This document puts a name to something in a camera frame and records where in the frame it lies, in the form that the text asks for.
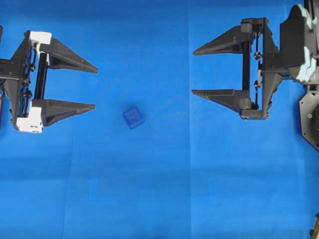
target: blue cube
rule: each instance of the blue cube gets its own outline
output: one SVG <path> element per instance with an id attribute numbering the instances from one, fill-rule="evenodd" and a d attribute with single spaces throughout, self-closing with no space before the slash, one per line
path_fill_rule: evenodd
<path id="1" fill-rule="evenodd" d="M 137 107 L 133 107 L 125 111 L 123 116 L 130 129 L 134 129 L 144 123 L 144 117 Z"/>

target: rod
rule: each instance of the rod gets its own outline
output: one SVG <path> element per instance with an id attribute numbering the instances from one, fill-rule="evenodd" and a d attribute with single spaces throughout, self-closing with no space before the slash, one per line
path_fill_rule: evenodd
<path id="1" fill-rule="evenodd" d="M 250 42 L 243 43 L 243 91 L 250 89 Z"/>
<path id="2" fill-rule="evenodd" d="M 36 76 L 36 85 L 35 85 L 35 92 L 34 92 L 35 100 L 43 100 L 44 98 L 46 74 L 48 69 L 46 58 L 47 58 L 46 53 L 40 54 L 38 74 Z"/>

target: bolt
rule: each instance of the bolt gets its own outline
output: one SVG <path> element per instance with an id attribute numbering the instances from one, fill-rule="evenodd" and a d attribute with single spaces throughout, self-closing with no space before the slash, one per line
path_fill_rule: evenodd
<path id="1" fill-rule="evenodd" d="M 29 68 L 30 68 L 30 71 L 34 71 L 35 70 L 35 65 L 33 65 L 33 64 L 31 64 L 30 66 L 29 66 Z"/>

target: blue fabric surface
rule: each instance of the blue fabric surface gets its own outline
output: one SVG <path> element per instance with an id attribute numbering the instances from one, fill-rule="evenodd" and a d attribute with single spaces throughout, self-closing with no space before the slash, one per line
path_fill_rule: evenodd
<path id="1" fill-rule="evenodd" d="M 283 82 L 267 121 L 190 92 L 241 86 L 240 56 L 194 49 L 264 16 L 279 45 L 297 3 L 2 1 L 1 58 L 26 30 L 48 31 L 100 71 L 49 70 L 46 98 L 97 106 L 42 134 L 12 129 L 5 100 L 0 238 L 308 238 L 319 162 L 300 136 L 302 86 Z M 122 115 L 132 106 L 145 117 L 135 130 Z"/>

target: blue tablecloth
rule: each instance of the blue tablecloth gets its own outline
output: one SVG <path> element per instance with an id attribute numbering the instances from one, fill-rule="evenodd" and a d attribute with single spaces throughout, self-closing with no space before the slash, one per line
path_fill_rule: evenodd
<path id="1" fill-rule="evenodd" d="M 47 99 L 96 111 L 42 134 L 12 129 L 5 100 L 0 238 L 308 238 L 319 155 L 300 136 L 302 86 L 283 82 L 267 121 L 191 94 L 241 87 L 241 56 L 194 49 L 245 17 L 269 18 L 279 46 L 279 24 L 297 3 L 3 0 L 1 58 L 26 30 L 48 31 L 99 74 L 49 70 Z M 145 116 L 134 130 L 122 116 L 132 106 Z"/>

